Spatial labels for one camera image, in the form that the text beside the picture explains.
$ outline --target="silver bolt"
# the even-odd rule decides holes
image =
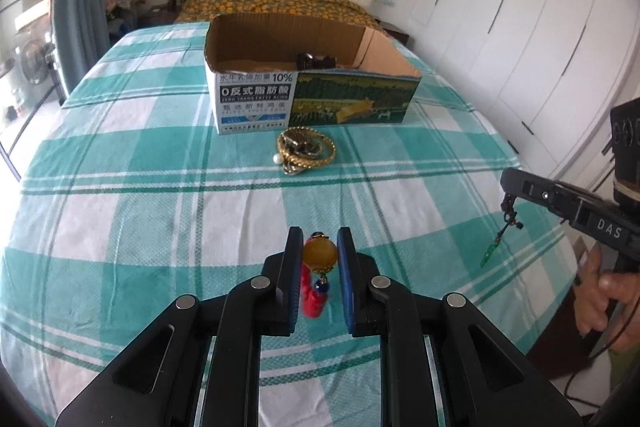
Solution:
[[[371,284],[373,285],[373,288],[389,288],[389,286],[391,286],[391,279],[384,275],[376,275],[371,279]]]
[[[251,286],[257,290],[267,288],[267,286],[270,284],[271,279],[269,279],[266,275],[258,275],[258,277],[254,277],[253,279],[251,279]]]
[[[447,295],[447,304],[452,308],[462,308],[466,304],[466,299],[459,293],[450,293]]]
[[[175,307],[179,310],[188,310],[196,303],[196,298],[193,295],[180,295],[175,299]]]

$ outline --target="hand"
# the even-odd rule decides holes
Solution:
[[[634,273],[604,273],[599,274],[602,254],[596,245],[588,254],[587,262],[582,266],[578,275],[582,283],[574,285],[575,324],[582,334],[590,330],[604,331],[607,327],[607,305],[609,299],[615,299],[627,304],[622,317],[613,328],[609,339],[615,337],[625,324],[637,299],[640,297],[640,275]],[[624,351],[629,347],[640,344],[640,316],[636,313],[620,338],[611,346],[614,351]]]

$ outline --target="open box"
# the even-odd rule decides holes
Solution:
[[[335,57],[337,66],[298,71],[300,53]],[[204,54],[219,134],[401,122],[420,81],[383,32],[318,17],[219,15]]]

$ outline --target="gold bracelet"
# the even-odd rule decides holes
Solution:
[[[285,147],[284,135],[287,131],[301,131],[321,139],[330,151],[329,156],[327,156],[327,158],[322,158],[321,160],[308,160],[306,158],[301,158],[300,156],[290,153]],[[278,152],[280,153],[280,155],[282,155],[282,158],[284,158],[284,161],[293,163],[293,165],[304,167],[305,169],[313,169],[316,167],[329,165],[329,163],[334,161],[335,158],[334,142],[328,136],[316,131],[315,129],[311,129],[310,127],[289,127],[278,136],[278,139],[276,140],[276,147],[278,148]]]

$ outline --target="bedspread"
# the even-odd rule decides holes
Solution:
[[[71,94],[22,180],[0,264],[0,357],[49,424],[184,293],[206,299],[259,273],[288,227],[356,247],[381,273],[440,298],[465,294],[526,351],[570,287],[557,220],[518,202],[502,226],[510,147],[411,52],[423,73],[402,124],[328,126],[331,165],[288,177],[276,132],[219,136],[204,71],[206,23],[139,30]],[[378,340],[346,332],[337,270],[327,307],[265,337],[265,426],[380,424]]]
[[[311,15],[381,29],[364,8],[348,0],[188,0],[176,22],[209,21],[237,12]]]

